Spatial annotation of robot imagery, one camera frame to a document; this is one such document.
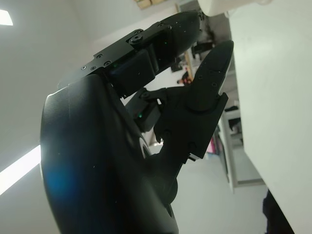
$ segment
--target dark clothing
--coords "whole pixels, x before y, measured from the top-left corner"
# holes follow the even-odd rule
[[[294,234],[270,190],[263,200],[263,214],[268,219],[267,234]]]

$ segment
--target fluorescent light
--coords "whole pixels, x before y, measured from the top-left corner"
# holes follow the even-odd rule
[[[13,25],[10,14],[5,10],[0,10],[0,24]]]
[[[0,172],[0,195],[41,161],[40,145]]]

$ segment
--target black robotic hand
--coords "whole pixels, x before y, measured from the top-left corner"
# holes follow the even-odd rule
[[[151,156],[136,115],[120,97],[140,90],[195,42],[199,16],[179,13],[130,33],[48,96],[41,171],[61,233],[178,233],[170,206],[176,176],[189,157],[203,157],[225,107],[227,96],[218,92],[233,43],[210,52],[190,87],[161,90],[161,115],[154,118],[155,134],[164,139],[158,155]],[[144,111],[155,101],[146,92],[135,95],[147,103]]]

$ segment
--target white wall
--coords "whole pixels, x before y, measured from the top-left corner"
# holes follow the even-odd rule
[[[312,1],[230,17],[244,146],[296,234],[312,230]]]
[[[70,0],[91,41],[144,21],[150,15],[174,6],[176,1],[167,0],[140,10],[133,0]]]
[[[0,25],[0,171],[39,145],[45,98],[90,60],[90,44],[65,0],[2,0],[13,26]]]
[[[122,27],[115,27],[114,28],[115,30],[110,34],[105,34],[106,31],[104,30],[103,36],[94,40],[93,52],[97,53],[98,51],[113,44],[117,40],[121,39],[122,37],[124,37],[125,35],[129,34],[130,32],[136,29],[145,30],[149,28],[150,26],[152,26],[152,24],[158,21],[161,21],[169,16],[174,15],[176,13],[176,7],[171,1],[168,3],[171,3],[171,4],[166,9],[150,14],[146,16],[144,20],[141,20],[132,24],[128,24],[128,22],[124,22]]]

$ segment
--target white ceiling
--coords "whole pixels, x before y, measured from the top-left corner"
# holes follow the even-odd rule
[[[167,0],[140,10],[134,0],[69,0],[91,41],[142,21],[152,14],[174,6],[180,0]]]
[[[39,145],[42,107],[58,81],[90,60],[90,43],[63,0],[2,0],[0,171]]]

